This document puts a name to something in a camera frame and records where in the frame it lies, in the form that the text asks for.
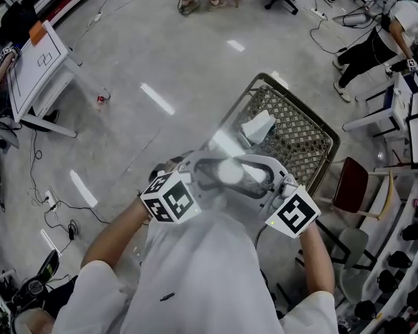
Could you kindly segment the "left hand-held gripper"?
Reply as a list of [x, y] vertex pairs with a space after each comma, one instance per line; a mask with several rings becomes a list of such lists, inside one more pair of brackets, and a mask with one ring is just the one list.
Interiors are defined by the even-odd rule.
[[[181, 224], [201, 213], [197, 200], [212, 200], [223, 195], [220, 183], [196, 183], [186, 152], [158, 164], [150, 172], [149, 185], [140, 198], [150, 217], [160, 223]], [[197, 152], [194, 171], [212, 178], [243, 178], [245, 169], [234, 157], [210, 151]]]

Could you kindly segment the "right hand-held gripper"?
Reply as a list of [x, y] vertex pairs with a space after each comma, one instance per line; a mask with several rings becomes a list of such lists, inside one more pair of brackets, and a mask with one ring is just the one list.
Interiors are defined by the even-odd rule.
[[294, 239], [320, 216], [320, 209], [307, 193], [306, 187], [299, 185], [291, 174], [286, 175], [285, 167], [275, 158], [245, 154], [242, 155], [242, 164], [257, 182], [264, 182], [268, 176], [269, 182], [280, 183], [275, 191], [273, 187], [228, 188], [228, 194], [238, 202], [249, 206], [265, 205], [264, 220], [267, 226]]

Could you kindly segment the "white plastic cup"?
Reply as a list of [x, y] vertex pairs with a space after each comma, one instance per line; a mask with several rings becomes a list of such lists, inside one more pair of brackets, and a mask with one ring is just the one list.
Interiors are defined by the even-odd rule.
[[265, 195], [271, 181], [270, 173], [259, 164], [235, 158], [223, 160], [216, 175], [226, 188], [255, 199]]

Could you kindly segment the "person's right forearm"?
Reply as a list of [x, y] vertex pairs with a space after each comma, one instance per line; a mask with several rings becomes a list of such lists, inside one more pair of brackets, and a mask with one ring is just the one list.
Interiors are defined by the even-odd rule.
[[334, 269], [315, 222], [300, 235], [300, 243], [309, 293], [333, 294], [335, 290]]

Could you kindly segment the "person's left forearm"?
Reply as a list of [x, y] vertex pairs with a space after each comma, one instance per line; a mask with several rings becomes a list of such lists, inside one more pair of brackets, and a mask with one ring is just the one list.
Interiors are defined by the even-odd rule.
[[148, 215], [145, 205], [137, 197], [95, 238], [86, 251], [81, 268], [88, 263], [101, 261], [113, 269], [135, 233], [147, 221]]

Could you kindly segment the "orange-brown rectangular block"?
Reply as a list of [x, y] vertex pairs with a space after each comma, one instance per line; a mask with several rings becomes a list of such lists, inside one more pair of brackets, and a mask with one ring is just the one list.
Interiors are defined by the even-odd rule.
[[37, 45], [45, 36], [46, 29], [41, 23], [37, 21], [29, 30], [29, 37], [32, 45]]

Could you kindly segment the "person's white trousers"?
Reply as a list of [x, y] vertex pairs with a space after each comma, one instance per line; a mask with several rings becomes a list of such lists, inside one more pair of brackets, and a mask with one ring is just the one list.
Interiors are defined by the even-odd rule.
[[201, 203], [203, 209], [211, 209], [218, 212], [224, 212], [231, 216], [246, 216], [249, 218], [258, 218], [259, 211], [250, 207], [248, 204], [236, 199], [217, 197], [206, 200]]

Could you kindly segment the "metal mesh basket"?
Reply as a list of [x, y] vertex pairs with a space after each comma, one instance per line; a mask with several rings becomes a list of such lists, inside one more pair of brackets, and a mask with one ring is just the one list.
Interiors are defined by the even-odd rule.
[[[242, 124], [262, 111], [275, 122], [265, 139], [255, 144], [242, 135]], [[262, 72], [246, 87], [202, 149], [229, 156], [259, 154], [275, 158], [314, 196], [340, 144], [339, 135], [320, 116]]]

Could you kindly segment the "red chair with wooden back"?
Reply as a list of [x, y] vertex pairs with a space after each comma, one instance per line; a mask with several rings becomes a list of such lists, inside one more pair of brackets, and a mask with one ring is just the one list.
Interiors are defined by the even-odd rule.
[[[394, 177], [392, 172], [368, 172], [351, 157], [346, 157], [337, 163], [343, 164], [343, 168], [332, 205], [345, 212], [375, 218], [377, 221], [381, 221], [389, 211], [394, 194]], [[379, 213], [364, 212], [360, 209], [370, 176], [388, 179], [387, 195]]]

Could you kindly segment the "person's white shirt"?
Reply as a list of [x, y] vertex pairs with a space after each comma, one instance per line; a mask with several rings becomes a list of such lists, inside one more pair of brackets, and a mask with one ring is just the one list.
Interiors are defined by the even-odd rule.
[[339, 334], [334, 297], [315, 292], [278, 318], [243, 225], [202, 213], [153, 221], [137, 288], [85, 265], [52, 334]]

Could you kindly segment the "gray chair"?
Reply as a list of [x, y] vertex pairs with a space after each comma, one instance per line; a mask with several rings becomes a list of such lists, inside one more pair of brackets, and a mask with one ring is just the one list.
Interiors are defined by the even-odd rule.
[[337, 287], [350, 304], [362, 299], [364, 284], [376, 264], [366, 250], [367, 233], [356, 228], [344, 229], [330, 252]]

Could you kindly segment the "group of black bags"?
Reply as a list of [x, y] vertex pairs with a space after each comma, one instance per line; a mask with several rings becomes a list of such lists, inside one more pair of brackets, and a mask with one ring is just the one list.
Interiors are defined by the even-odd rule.
[[387, 242], [364, 283], [355, 306], [357, 323], [350, 334], [374, 334], [408, 306], [418, 287], [418, 223], [404, 227]]

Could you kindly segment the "white side table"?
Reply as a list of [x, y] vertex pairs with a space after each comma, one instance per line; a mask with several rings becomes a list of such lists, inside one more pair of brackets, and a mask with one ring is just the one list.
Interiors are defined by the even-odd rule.
[[355, 97], [357, 102], [365, 104], [381, 97], [382, 104], [379, 109], [370, 114], [347, 122], [342, 126], [342, 130], [349, 132], [372, 124], [387, 126], [389, 122], [388, 129], [374, 134], [373, 137], [386, 137], [394, 132], [404, 133], [407, 130], [406, 119], [410, 115], [412, 96], [416, 92], [418, 92], [418, 74], [396, 73], [391, 79]]

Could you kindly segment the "white table with black lines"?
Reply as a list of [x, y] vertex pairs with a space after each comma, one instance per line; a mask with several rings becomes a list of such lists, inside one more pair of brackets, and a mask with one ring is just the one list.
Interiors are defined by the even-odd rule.
[[27, 41], [7, 72], [13, 119], [74, 138], [77, 132], [44, 119], [75, 74], [66, 64], [68, 48], [48, 21], [42, 25], [46, 34], [36, 45]]

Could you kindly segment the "black bag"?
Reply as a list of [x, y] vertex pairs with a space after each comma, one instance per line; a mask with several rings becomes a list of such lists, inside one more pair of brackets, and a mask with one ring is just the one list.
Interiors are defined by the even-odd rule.
[[30, 39], [29, 31], [37, 21], [38, 16], [32, 5], [15, 2], [1, 18], [1, 36], [21, 48]]

